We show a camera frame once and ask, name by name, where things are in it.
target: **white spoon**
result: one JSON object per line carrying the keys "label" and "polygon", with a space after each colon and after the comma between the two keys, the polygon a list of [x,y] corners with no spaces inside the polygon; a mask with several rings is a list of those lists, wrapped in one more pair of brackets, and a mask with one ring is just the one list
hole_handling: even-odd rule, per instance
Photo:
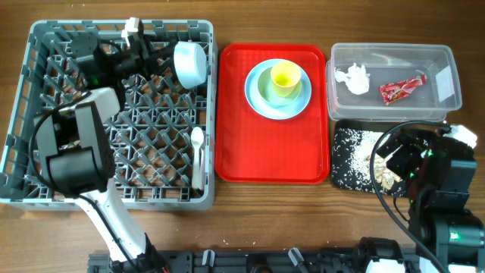
{"label": "white spoon", "polygon": [[190,142],[194,147],[194,162],[192,164],[192,188],[204,190],[200,179],[200,147],[204,143],[204,132],[200,127],[194,127],[190,134]]}

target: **dish rack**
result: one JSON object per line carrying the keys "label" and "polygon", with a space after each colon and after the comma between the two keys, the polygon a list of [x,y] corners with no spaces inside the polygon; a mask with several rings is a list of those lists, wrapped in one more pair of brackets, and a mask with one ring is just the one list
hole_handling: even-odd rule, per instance
{"label": "dish rack", "polygon": [[[208,58],[206,83],[184,89],[170,70],[144,79],[125,79],[124,110],[104,124],[114,150],[118,192],[129,209],[202,210],[214,202],[214,110],[217,43],[206,20],[143,20],[156,49],[170,39],[197,42]],[[0,202],[28,210],[78,210],[72,199],[38,183],[28,165],[28,141],[36,114],[72,102],[79,68],[70,41],[90,32],[120,38],[124,20],[41,20],[30,29],[17,95],[0,165]],[[108,54],[111,45],[103,48]],[[193,150],[190,133],[205,132],[205,190],[191,189]]]}

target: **candy wrapper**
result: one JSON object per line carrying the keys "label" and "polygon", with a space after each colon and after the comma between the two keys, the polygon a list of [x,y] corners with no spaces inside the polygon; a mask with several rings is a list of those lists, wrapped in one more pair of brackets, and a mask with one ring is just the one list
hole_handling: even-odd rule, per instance
{"label": "candy wrapper", "polygon": [[409,96],[418,86],[426,84],[426,76],[421,74],[409,80],[403,80],[398,83],[388,83],[379,87],[379,92],[386,105],[395,102],[398,99]]}

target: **yellow cup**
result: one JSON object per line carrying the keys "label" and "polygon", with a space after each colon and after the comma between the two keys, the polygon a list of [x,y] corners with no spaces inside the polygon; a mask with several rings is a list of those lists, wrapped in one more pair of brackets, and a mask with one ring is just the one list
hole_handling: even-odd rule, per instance
{"label": "yellow cup", "polygon": [[281,61],[271,68],[273,91],[277,96],[286,97],[295,89],[302,78],[300,67],[291,61]]}

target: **wooden table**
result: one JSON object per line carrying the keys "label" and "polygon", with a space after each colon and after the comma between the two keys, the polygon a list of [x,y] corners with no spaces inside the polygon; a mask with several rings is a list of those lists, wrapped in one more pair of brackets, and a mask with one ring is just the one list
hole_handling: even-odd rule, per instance
{"label": "wooden table", "polygon": [[[27,34],[41,19],[200,18],[214,24],[219,49],[232,42],[310,43],[327,57],[336,42],[410,42],[451,47],[463,107],[447,120],[485,135],[483,1],[131,1],[6,0],[0,5],[0,139],[10,121]],[[485,145],[475,158],[485,165]],[[232,184],[217,179],[206,212],[132,212],[158,249],[289,249],[353,246],[361,237],[410,240],[373,194],[316,187]],[[485,168],[467,207],[485,221]],[[406,201],[399,206],[406,210]],[[24,212],[0,205],[0,272],[86,272],[106,249],[83,212]]]}

